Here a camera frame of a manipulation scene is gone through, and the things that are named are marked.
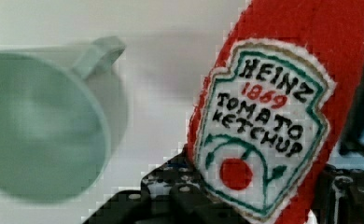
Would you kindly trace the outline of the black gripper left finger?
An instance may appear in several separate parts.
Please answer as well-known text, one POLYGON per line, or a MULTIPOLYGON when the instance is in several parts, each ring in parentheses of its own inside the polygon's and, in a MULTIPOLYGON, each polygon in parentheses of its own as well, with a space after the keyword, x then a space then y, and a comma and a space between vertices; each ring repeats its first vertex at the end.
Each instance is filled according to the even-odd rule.
POLYGON ((183 149, 141 179, 140 189, 116 193, 83 224, 250 224, 215 202, 183 149))

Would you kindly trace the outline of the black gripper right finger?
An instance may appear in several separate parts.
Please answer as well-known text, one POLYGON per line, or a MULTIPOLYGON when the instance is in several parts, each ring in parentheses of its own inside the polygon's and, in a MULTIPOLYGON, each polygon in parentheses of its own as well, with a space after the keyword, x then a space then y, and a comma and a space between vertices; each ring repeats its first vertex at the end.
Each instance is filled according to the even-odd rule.
POLYGON ((327 165, 317 179, 312 210, 318 224, 364 224, 364 171, 327 165))

